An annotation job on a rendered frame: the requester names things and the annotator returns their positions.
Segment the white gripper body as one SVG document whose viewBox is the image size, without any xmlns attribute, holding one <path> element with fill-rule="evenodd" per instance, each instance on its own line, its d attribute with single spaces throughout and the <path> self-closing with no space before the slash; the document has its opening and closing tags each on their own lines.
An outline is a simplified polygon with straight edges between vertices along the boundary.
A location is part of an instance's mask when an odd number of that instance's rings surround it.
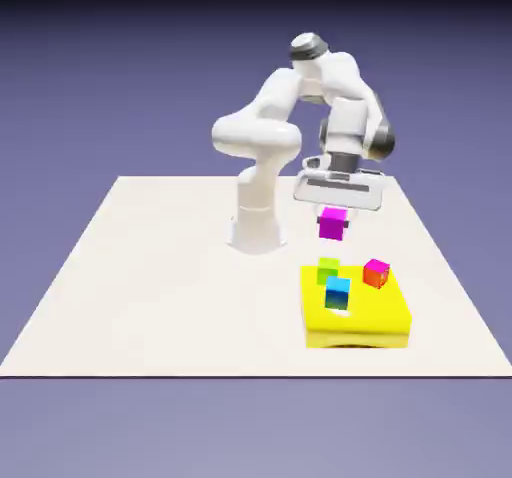
<svg viewBox="0 0 512 478">
<path fill-rule="evenodd" d="M 294 187 L 297 201 L 376 211 L 382 204 L 383 174 L 358 169 L 354 173 L 304 169 Z"/>
</svg>

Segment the small blue cube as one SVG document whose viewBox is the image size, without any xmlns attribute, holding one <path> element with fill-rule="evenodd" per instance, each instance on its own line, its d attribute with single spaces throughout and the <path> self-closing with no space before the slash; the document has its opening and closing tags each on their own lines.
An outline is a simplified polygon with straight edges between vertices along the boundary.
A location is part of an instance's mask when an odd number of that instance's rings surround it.
<svg viewBox="0 0 512 478">
<path fill-rule="evenodd" d="M 348 309 L 351 281 L 348 278 L 329 276 L 326 280 L 325 302 L 327 309 Z"/>
</svg>

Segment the small magenta cube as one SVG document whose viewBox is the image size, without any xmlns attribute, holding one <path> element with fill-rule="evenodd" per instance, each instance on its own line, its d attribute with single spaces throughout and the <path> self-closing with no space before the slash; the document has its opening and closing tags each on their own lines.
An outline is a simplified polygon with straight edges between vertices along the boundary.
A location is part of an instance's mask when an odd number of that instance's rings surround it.
<svg viewBox="0 0 512 478">
<path fill-rule="evenodd" d="M 326 206 L 318 223 L 319 237 L 342 241 L 345 229 L 345 217 L 346 209 Z"/>
</svg>

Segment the small red cube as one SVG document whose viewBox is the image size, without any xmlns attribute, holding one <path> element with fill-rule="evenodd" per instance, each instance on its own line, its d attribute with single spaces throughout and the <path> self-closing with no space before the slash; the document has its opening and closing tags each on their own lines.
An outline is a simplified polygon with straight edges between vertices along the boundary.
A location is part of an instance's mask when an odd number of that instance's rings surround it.
<svg viewBox="0 0 512 478">
<path fill-rule="evenodd" d="M 371 259 L 363 267 L 363 282 L 375 289 L 380 289 L 388 281 L 389 273 L 389 263 Z"/>
</svg>

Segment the small green cube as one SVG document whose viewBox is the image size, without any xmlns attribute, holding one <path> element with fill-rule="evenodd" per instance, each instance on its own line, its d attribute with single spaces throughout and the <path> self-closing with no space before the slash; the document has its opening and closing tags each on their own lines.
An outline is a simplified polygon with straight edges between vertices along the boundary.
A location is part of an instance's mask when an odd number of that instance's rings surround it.
<svg viewBox="0 0 512 478">
<path fill-rule="evenodd" d="M 327 278 L 338 276 L 340 263 L 338 259 L 320 257 L 317 264 L 316 282 L 318 285 L 325 285 Z"/>
</svg>

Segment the large yellow box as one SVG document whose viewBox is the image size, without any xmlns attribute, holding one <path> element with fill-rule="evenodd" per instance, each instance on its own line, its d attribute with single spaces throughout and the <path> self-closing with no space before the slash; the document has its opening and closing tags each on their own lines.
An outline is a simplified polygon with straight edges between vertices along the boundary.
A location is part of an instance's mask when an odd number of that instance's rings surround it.
<svg viewBox="0 0 512 478">
<path fill-rule="evenodd" d="M 300 271 L 301 307 L 308 348 L 359 346 L 405 348 L 412 316 L 393 273 L 379 289 L 363 282 L 361 266 L 341 266 L 339 276 L 350 281 L 343 310 L 325 306 L 326 286 L 317 282 L 317 268 Z"/>
</svg>

